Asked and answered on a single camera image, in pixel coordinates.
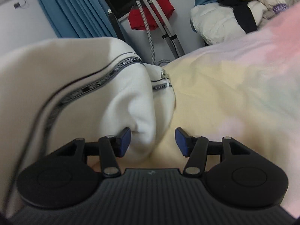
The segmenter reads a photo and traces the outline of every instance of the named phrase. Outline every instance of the white wall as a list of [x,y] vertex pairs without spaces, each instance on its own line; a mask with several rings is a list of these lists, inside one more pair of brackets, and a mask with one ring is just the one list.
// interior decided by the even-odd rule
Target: white wall
[[0,5],[0,56],[31,43],[56,38],[38,0],[26,0],[23,8],[14,4],[24,0],[10,0]]
[[[192,31],[190,25],[190,10],[194,7],[195,0],[170,0],[175,8],[175,12],[169,19],[185,53],[192,52],[204,46],[204,41],[199,34]],[[142,54],[142,57],[151,62],[149,40],[145,31],[132,30],[128,19],[121,22],[124,29],[127,31],[137,49]],[[166,41],[161,38],[159,28],[151,32],[154,41],[156,61],[161,59],[173,60],[173,54]]]

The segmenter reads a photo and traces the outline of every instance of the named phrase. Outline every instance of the blue curtain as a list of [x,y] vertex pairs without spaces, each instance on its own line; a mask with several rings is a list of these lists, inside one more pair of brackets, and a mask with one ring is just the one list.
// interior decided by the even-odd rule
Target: blue curtain
[[117,37],[105,0],[39,0],[58,37]]

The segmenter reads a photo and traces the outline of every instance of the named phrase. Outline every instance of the red fabric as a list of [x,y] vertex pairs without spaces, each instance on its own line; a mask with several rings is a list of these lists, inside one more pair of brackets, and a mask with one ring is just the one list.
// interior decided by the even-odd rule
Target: red fabric
[[[172,4],[170,3],[169,0],[157,0],[157,2],[160,5],[161,9],[163,10],[163,13],[166,15],[167,19],[169,19],[171,17],[171,15],[173,14],[173,12],[175,11],[175,8],[172,6]],[[163,19],[159,15],[157,9],[154,7],[154,5],[152,3],[150,4],[150,6],[153,9],[153,11],[155,12],[155,14],[157,15],[161,24],[164,25]],[[151,31],[155,30],[158,27],[158,25],[155,22],[153,16],[151,15],[149,9],[145,5],[143,5],[143,10],[144,10],[146,19],[148,21],[150,30]],[[136,7],[134,9],[131,9],[129,16],[128,16],[128,20],[129,20],[131,29],[141,30],[141,31],[146,30],[139,8]]]

